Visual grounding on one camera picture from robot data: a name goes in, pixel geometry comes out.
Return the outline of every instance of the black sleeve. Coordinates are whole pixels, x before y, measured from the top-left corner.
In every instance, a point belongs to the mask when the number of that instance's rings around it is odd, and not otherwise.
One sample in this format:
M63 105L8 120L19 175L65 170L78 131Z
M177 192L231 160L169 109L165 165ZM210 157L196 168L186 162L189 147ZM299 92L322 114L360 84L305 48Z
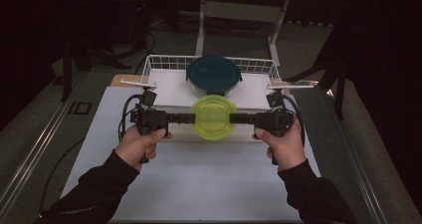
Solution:
M317 177L306 160L289 170L280 171L288 191L288 203L299 210L305 223L355 223L347 203L334 184Z
M106 223L138 174L113 151L102 166L82 175L74 189L42 212L35 224Z

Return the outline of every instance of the teal lid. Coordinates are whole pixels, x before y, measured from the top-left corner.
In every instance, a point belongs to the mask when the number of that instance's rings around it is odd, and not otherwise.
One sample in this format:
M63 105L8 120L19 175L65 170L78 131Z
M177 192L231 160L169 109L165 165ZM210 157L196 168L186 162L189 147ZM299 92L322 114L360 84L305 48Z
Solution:
M242 81L242 75L239 68L224 57L203 56L187 66L187 80L207 95L225 96Z

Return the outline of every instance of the green plastic lid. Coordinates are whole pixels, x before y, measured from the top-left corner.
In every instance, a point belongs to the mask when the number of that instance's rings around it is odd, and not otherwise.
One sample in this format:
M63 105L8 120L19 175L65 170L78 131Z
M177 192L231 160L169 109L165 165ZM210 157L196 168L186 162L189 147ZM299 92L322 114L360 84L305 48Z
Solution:
M195 113L192 128L205 139L221 139L235 128L229 116L231 112L236 112L236 105L224 97L205 96L192 106L192 112Z
M242 81L239 68L220 56L202 56L186 68L186 80L207 95L225 96Z

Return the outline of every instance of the handle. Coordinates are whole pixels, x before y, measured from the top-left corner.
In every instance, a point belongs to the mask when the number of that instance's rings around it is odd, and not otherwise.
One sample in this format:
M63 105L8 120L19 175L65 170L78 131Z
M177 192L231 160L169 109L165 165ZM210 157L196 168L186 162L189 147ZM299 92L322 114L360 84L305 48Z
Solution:
M283 136L283 133L282 133L281 130L274 130L273 135L274 136L277 136L277 137L281 137L281 136ZM279 165L279 163L277 162L276 158L274 157L274 153L273 153L273 158L271 158L271 163L273 165L277 165L277 166Z
M137 129L139 129L139 134L141 136L149 135L151 133L151 128L149 128L148 126L139 126ZM145 154L139 161L140 164L148 163L148 162L149 162L149 159L145 156Z

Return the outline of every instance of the white wire basket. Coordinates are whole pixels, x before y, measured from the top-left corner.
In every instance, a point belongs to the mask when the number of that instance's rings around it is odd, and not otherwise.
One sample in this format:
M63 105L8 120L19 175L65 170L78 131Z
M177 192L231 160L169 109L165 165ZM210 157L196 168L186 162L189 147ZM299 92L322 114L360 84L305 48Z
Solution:
M154 69L160 70L186 70L199 56L171 56L171 55L149 55L143 65L140 85L145 87L157 86L151 73ZM280 78L278 66L273 60L232 58L225 57L239 67L243 74L262 74L268 76L268 89L282 89L283 82Z

